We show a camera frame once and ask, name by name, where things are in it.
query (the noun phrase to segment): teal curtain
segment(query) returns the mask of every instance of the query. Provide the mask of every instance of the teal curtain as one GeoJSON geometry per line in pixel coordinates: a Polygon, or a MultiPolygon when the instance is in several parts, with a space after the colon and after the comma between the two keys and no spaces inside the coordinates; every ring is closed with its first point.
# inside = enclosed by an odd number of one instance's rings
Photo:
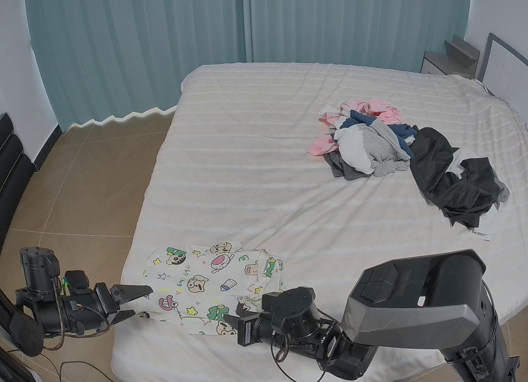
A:
{"type": "Polygon", "coordinates": [[[468,13],[469,0],[250,0],[252,57],[419,72],[468,13]]]}
{"type": "Polygon", "coordinates": [[[26,0],[63,130],[167,109],[202,64],[321,62],[419,71],[464,37],[469,0],[26,0]]]}
{"type": "Polygon", "coordinates": [[[245,62],[242,0],[26,0],[61,129],[174,106],[206,63],[245,62]]]}

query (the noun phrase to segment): white headboard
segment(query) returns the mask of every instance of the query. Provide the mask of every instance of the white headboard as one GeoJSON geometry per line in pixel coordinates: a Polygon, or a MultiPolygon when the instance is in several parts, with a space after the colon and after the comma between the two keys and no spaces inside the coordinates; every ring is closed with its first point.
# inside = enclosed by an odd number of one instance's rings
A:
{"type": "Polygon", "coordinates": [[[528,60],[493,33],[488,36],[478,80],[528,123],[528,60]]]}

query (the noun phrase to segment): bed sheet wrinkle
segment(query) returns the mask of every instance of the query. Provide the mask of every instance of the bed sheet wrinkle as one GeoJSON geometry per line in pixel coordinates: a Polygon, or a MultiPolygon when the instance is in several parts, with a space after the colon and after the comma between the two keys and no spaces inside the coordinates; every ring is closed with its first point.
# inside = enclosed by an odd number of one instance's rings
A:
{"type": "MultiPolygon", "coordinates": [[[[484,279],[501,322],[528,303],[528,134],[504,102],[471,81],[267,63],[203,66],[181,85],[122,283],[137,283],[149,249],[180,240],[240,241],[282,257],[289,286],[313,286],[318,306],[339,318],[366,267],[474,248],[487,265],[484,279]],[[323,158],[306,153],[326,134],[317,113],[352,98],[385,99],[404,122],[433,127],[452,146],[489,157],[511,189],[500,207],[501,230],[491,242],[458,223],[451,228],[436,206],[426,204],[410,171],[340,182],[323,158]]],[[[254,382],[282,378],[267,346],[193,337],[147,319],[132,318],[115,329],[112,369],[125,382],[245,381],[248,367],[254,382]],[[138,369],[138,362],[150,363],[148,371],[138,369]]],[[[440,363],[435,351],[380,348],[362,381],[389,382],[440,363]]],[[[298,380],[320,375],[314,363],[295,354],[284,365],[298,380]]]]}

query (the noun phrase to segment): nightstand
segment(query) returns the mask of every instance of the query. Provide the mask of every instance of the nightstand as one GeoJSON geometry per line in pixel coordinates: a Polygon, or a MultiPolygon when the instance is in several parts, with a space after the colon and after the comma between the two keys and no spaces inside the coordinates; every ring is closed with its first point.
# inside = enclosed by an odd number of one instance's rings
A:
{"type": "Polygon", "coordinates": [[[479,61],[479,49],[471,46],[459,36],[453,35],[452,41],[444,42],[445,54],[426,52],[423,56],[422,74],[448,75],[458,74],[465,78],[474,78],[479,61]]]}

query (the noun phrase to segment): bed sheet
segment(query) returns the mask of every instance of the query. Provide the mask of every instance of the bed sheet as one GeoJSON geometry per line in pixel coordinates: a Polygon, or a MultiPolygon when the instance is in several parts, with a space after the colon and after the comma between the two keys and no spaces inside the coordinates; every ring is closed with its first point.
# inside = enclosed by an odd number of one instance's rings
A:
{"type": "MultiPolygon", "coordinates": [[[[285,260],[289,287],[312,286],[320,309],[341,318],[361,272],[399,257],[475,249],[487,265],[501,323],[528,303],[528,133],[504,102],[449,75],[324,64],[202,66],[182,95],[157,156],[122,283],[136,284],[155,247],[241,241],[285,260]],[[491,242],[426,204],[411,171],[335,179],[307,153],[326,134],[317,113],[350,98],[383,98],[404,122],[431,126],[452,146],[488,156],[511,189],[491,242]]],[[[442,363],[431,350],[379,348],[364,382],[393,381],[442,363]]],[[[313,360],[284,369],[316,380],[313,360]]],[[[112,369],[125,382],[280,381],[267,345],[188,335],[134,317],[115,327],[112,369]]],[[[325,380],[339,380],[332,375],[325,380]]]]}

